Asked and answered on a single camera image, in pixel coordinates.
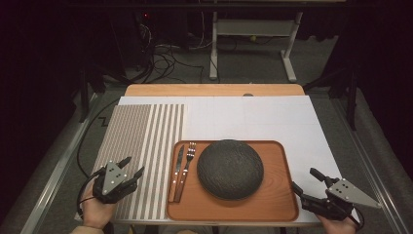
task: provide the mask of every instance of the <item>orange tray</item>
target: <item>orange tray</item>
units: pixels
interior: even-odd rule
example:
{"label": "orange tray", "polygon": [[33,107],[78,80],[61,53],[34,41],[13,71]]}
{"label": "orange tray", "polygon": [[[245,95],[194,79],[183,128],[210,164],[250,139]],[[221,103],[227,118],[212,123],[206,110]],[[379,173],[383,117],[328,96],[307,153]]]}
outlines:
{"label": "orange tray", "polygon": [[[173,149],[169,185],[174,173],[179,148],[185,145],[181,169],[186,164],[190,140],[178,142]],[[213,140],[195,140],[197,150],[180,203],[168,202],[167,214],[174,220],[188,221],[293,221],[298,216],[295,194],[283,147],[273,140],[245,140],[264,165],[264,179],[258,190],[239,201],[226,201],[207,192],[198,180],[198,158]]]}

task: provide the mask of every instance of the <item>striped mat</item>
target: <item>striped mat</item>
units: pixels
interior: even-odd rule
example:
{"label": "striped mat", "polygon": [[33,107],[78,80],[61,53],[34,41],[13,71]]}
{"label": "striped mat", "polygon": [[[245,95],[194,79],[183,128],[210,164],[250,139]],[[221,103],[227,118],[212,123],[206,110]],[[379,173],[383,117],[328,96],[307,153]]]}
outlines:
{"label": "striped mat", "polygon": [[123,168],[127,179],[145,167],[136,191],[118,204],[116,221],[167,218],[169,163],[173,146],[182,139],[185,112],[184,104],[115,106],[94,172],[129,156]]}

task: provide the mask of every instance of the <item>white paper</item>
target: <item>white paper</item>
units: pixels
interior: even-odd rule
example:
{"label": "white paper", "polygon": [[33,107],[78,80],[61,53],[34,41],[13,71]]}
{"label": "white paper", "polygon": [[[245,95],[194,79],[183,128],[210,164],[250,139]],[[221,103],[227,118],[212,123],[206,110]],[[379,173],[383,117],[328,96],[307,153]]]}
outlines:
{"label": "white paper", "polygon": [[[316,168],[341,177],[319,119],[307,96],[122,97],[119,104],[183,103],[188,107],[183,139],[275,140],[285,150],[291,178],[304,193],[324,198],[326,189],[310,175]],[[319,222],[299,206],[296,222]]]}

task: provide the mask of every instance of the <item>white metal frame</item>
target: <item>white metal frame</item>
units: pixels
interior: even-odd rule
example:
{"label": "white metal frame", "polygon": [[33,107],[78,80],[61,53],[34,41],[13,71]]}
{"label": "white metal frame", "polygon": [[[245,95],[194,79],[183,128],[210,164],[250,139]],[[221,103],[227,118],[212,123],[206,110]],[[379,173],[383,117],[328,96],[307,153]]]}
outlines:
{"label": "white metal frame", "polygon": [[295,20],[243,20],[243,19],[218,19],[218,14],[213,13],[212,22],[212,49],[210,53],[209,79],[218,78],[218,51],[216,41],[218,35],[255,35],[255,36],[288,36],[288,46],[281,51],[282,62],[291,83],[296,83],[297,78],[289,58],[295,37],[303,16],[297,13]]}

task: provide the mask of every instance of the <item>silverware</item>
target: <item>silverware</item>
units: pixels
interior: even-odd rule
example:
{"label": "silverware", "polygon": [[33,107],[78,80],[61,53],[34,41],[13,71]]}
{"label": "silverware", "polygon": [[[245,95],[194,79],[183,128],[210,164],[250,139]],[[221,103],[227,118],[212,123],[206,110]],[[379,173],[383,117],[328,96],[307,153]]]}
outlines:
{"label": "silverware", "polygon": [[169,202],[173,202],[173,197],[175,195],[176,183],[178,181],[178,174],[179,174],[181,163],[182,163],[183,149],[184,149],[184,145],[180,147],[178,158],[176,160],[175,173],[172,176],[172,184],[170,185],[170,189],[169,189],[169,196],[168,196]]}
{"label": "silverware", "polygon": [[188,176],[189,164],[191,163],[191,161],[195,157],[195,147],[196,146],[197,146],[197,143],[189,142],[188,153],[186,154],[186,165],[185,165],[185,168],[183,169],[182,176],[180,178],[178,187],[176,189],[175,197],[173,198],[173,202],[180,202],[183,187],[184,187],[185,181],[186,181],[186,177]]}

